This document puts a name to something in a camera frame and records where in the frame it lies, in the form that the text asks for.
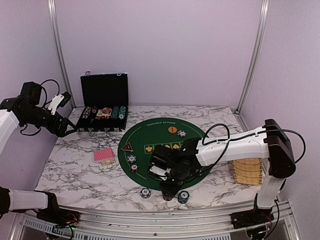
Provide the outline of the brown chip stack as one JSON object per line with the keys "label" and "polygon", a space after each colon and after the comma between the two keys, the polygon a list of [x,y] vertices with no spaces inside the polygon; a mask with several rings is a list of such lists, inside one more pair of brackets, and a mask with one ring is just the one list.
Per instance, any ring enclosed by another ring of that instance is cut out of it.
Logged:
{"label": "brown chip stack", "polygon": [[163,196],[165,201],[171,201],[173,198],[171,196]]}

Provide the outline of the teal chip stack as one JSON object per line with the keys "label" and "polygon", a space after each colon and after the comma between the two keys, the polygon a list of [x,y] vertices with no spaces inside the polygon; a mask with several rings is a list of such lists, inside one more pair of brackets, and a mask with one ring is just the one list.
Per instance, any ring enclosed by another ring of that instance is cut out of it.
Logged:
{"label": "teal chip stack", "polygon": [[188,191],[181,191],[179,194],[178,194],[178,197],[177,197],[177,200],[180,204],[185,204],[188,202],[189,200],[189,197],[190,197],[190,194]]}

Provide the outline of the red playing card deck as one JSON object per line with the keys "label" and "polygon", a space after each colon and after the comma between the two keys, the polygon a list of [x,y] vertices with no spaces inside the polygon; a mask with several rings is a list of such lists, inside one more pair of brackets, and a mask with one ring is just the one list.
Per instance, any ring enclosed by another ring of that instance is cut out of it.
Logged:
{"label": "red playing card deck", "polygon": [[103,167],[110,166],[116,162],[114,157],[114,152],[111,148],[95,151],[93,153],[93,157],[94,157],[94,162],[101,163]]}

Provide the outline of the orange round dealer button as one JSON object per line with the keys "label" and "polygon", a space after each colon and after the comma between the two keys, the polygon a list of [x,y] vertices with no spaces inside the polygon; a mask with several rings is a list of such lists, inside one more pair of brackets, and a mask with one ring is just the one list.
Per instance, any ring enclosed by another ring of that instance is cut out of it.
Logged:
{"label": "orange round dealer button", "polygon": [[168,128],[168,132],[171,134],[175,134],[175,133],[177,133],[177,131],[178,131],[178,129],[175,126],[170,126]]}

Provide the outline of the triangular all-in button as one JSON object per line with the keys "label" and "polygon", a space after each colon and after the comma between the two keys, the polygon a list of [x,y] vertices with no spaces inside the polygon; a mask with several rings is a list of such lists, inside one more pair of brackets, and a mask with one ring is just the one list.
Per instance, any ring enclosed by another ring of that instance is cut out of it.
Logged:
{"label": "triangular all-in button", "polygon": [[134,152],[134,149],[130,142],[126,143],[120,150],[123,152]]}

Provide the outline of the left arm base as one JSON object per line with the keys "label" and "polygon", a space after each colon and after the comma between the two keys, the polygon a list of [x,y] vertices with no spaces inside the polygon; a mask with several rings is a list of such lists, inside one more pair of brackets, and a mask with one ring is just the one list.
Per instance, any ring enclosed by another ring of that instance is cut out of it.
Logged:
{"label": "left arm base", "polygon": [[52,209],[41,209],[37,211],[36,217],[40,220],[55,224],[57,228],[73,227],[78,224],[80,213],[74,210],[59,208],[57,211]]}

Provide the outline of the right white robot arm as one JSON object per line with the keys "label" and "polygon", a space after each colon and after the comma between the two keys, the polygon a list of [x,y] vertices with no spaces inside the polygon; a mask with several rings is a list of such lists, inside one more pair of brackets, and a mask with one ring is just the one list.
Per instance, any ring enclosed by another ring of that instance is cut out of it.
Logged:
{"label": "right white robot arm", "polygon": [[274,200],[285,180],[296,171],[291,140],[274,119],[266,119],[264,125],[253,130],[223,137],[189,138],[179,149],[157,145],[150,157],[147,173],[159,178],[163,198],[170,201],[189,180],[209,172],[220,162],[267,159],[268,172],[255,198],[255,207],[247,219],[258,224],[271,210]]}

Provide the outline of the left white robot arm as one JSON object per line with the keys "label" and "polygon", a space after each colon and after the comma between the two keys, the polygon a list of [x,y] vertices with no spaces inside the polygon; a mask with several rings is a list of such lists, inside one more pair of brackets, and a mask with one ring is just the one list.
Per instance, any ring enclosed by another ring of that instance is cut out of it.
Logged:
{"label": "left white robot arm", "polygon": [[[40,106],[41,94],[46,90],[42,84],[25,82],[17,97],[6,98],[0,104],[0,148],[7,144],[12,133],[18,128],[29,125],[38,130],[46,128],[51,134],[63,138],[77,132],[78,128],[57,109],[64,107],[71,99],[67,91],[58,93],[52,100],[45,100]],[[13,211],[40,210],[53,223],[63,219],[55,194],[43,191],[25,191],[8,188],[0,189],[0,213]]]}

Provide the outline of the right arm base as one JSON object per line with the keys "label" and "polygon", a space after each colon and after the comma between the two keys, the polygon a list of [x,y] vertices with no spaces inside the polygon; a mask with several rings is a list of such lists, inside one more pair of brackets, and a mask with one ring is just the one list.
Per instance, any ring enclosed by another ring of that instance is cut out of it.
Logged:
{"label": "right arm base", "polygon": [[272,213],[254,212],[253,210],[232,213],[230,218],[234,229],[264,224],[275,219]]}

